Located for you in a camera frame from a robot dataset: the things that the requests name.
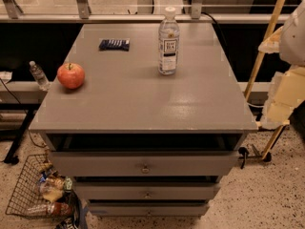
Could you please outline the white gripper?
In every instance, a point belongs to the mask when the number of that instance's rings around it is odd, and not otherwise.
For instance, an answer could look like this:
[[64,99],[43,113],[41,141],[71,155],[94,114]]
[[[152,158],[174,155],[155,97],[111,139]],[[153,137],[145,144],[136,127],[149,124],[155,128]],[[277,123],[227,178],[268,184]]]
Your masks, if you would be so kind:
[[[260,52],[279,52],[282,27],[273,32],[258,47]],[[271,130],[289,119],[292,108],[305,100],[305,68],[292,65],[285,73],[276,72],[272,78],[268,98],[264,103],[261,126]]]

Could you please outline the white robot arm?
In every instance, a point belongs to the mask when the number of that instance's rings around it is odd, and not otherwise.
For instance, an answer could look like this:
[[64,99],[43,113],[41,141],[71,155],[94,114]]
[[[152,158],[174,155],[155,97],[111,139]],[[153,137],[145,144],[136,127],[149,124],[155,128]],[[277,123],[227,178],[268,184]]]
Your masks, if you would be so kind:
[[271,130],[284,125],[305,100],[305,0],[258,50],[278,53],[282,61],[291,65],[285,73],[274,74],[264,103],[260,123],[264,129]]

